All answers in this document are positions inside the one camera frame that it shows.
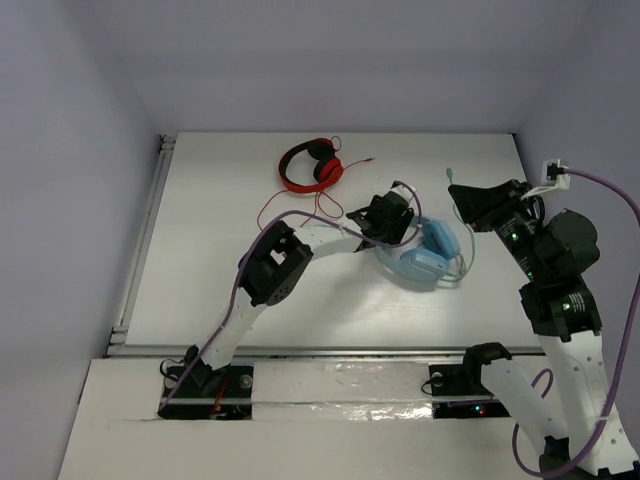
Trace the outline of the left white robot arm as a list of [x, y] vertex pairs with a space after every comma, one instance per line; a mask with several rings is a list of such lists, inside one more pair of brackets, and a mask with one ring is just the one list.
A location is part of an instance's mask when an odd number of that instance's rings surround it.
[[258, 316], [285, 300], [308, 265], [337, 254], [351, 254], [377, 246], [401, 244], [414, 216], [410, 202], [415, 190], [396, 181], [384, 195], [346, 215], [342, 224], [320, 219], [317, 225], [292, 228], [285, 212], [270, 222], [238, 264], [229, 304], [208, 338], [186, 351], [184, 380], [202, 395], [215, 392], [234, 353]]

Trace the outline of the light blue headphones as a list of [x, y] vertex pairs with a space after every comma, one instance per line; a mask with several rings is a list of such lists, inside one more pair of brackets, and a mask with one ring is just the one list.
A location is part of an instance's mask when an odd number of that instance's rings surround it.
[[377, 247], [379, 262], [390, 272], [420, 284], [457, 283], [467, 274], [459, 241], [446, 221], [415, 216], [410, 223], [418, 230], [419, 243], [394, 253]]

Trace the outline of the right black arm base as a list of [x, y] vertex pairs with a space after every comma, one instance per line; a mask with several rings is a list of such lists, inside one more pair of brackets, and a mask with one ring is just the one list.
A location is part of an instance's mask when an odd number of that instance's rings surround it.
[[481, 384], [482, 368], [500, 359], [511, 360], [512, 355], [499, 342], [489, 342], [468, 347], [459, 364], [430, 365], [421, 392], [434, 400], [434, 417], [509, 417], [507, 409]]

